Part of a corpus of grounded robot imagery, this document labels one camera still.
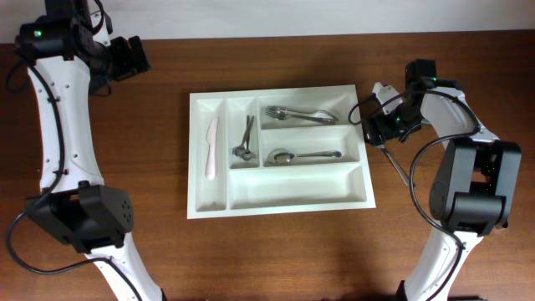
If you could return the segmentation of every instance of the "white wall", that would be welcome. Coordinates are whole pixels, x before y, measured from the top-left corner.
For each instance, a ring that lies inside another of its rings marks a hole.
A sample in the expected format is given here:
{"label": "white wall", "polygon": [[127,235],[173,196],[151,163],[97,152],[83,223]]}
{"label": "white wall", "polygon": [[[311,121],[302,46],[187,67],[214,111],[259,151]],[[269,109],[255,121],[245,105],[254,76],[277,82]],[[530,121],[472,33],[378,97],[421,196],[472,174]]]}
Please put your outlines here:
{"label": "white wall", "polygon": [[[102,0],[115,35],[229,38],[535,28],[535,0]],[[0,43],[44,13],[2,0]]]}

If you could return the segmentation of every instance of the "fork tines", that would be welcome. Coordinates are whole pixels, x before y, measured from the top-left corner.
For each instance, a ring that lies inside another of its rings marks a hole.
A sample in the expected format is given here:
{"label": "fork tines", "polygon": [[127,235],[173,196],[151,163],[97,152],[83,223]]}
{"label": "fork tines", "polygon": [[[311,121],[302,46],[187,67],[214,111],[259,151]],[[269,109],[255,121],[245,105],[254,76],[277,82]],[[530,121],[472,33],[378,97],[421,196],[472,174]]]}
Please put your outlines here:
{"label": "fork tines", "polygon": [[274,119],[277,119],[280,116],[280,114],[276,110],[273,110],[270,107],[262,107],[262,112],[265,115]]}

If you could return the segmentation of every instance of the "wooden table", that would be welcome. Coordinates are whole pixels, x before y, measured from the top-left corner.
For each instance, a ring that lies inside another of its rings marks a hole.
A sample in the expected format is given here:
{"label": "wooden table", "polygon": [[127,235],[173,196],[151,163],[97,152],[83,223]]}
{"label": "wooden table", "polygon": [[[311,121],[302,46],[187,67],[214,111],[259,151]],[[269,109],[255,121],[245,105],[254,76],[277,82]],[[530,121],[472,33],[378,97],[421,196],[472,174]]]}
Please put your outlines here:
{"label": "wooden table", "polygon": [[[0,78],[15,62],[0,47]],[[306,38],[147,41],[153,69],[105,99],[90,98],[94,151],[107,186],[126,189],[135,244],[170,300],[320,300],[391,294],[406,279],[431,230],[380,150],[367,147],[376,209],[186,220],[188,95],[192,92],[356,84],[363,99],[380,81],[404,88],[405,65],[435,59],[457,79],[481,122],[523,150],[510,228],[474,250],[451,295],[490,300],[535,296],[535,32],[371,34]],[[0,229],[38,194],[41,138],[31,89],[0,89]],[[388,147],[408,169],[436,137],[430,127]],[[443,150],[415,175],[427,207]],[[29,263],[57,268],[82,259],[25,220],[14,246]],[[0,298],[110,300],[95,267],[57,276],[20,268],[0,247]]]}

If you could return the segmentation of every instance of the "fork handle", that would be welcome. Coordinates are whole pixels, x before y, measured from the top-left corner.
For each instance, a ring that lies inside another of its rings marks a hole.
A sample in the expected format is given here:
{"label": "fork handle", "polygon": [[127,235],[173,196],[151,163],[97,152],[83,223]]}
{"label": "fork handle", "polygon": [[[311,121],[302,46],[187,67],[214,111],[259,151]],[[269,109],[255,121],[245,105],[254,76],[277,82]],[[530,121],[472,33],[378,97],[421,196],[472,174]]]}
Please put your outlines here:
{"label": "fork handle", "polygon": [[332,118],[312,117],[312,116],[298,115],[298,114],[293,114],[293,113],[287,113],[287,114],[288,116],[292,116],[292,117],[299,118],[302,120],[310,120],[310,121],[319,122],[320,124],[323,124],[323,125],[334,125],[336,123],[336,121]]}

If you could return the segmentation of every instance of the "tray compartment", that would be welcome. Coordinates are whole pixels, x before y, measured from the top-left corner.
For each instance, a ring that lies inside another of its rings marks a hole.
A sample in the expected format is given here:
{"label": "tray compartment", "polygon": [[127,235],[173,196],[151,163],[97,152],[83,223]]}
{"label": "tray compartment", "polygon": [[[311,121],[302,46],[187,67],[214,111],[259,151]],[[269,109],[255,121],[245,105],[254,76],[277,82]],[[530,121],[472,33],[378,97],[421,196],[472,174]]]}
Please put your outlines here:
{"label": "tray compartment", "polygon": [[340,151],[341,158],[307,157],[294,158],[291,166],[357,162],[359,161],[359,143],[357,131],[352,126],[316,126],[308,128],[263,130],[262,163],[266,167],[278,167],[267,162],[268,155],[277,148],[284,148],[294,154],[319,151]]}
{"label": "tray compartment", "polygon": [[231,210],[365,202],[359,163],[229,173]]}
{"label": "tray compartment", "polygon": [[[193,99],[191,105],[190,131],[196,140],[190,143],[190,160],[196,165],[195,171],[189,166],[189,186],[194,186],[195,211],[219,211],[227,208],[227,153],[225,133],[225,105],[223,99]],[[211,122],[218,117],[216,177],[208,180],[206,161],[209,144],[206,134]]]}
{"label": "tray compartment", "polygon": [[336,125],[347,125],[347,114],[352,104],[356,103],[356,98],[348,92],[321,92],[303,93],[291,89],[288,94],[258,97],[258,114],[260,115],[263,130],[283,129],[304,126],[329,126],[322,125],[314,121],[289,118],[287,120],[275,120],[262,112],[264,106],[281,106],[288,109],[295,109],[303,112],[315,112],[317,110],[327,110],[338,118]]}
{"label": "tray compartment", "polygon": [[[231,169],[254,168],[260,166],[260,147],[258,143],[258,116],[254,97],[229,98],[227,103],[227,155]],[[249,150],[256,157],[250,161],[244,161],[232,154],[232,149],[242,143],[243,133],[247,127],[247,116],[254,116],[251,129]]]}

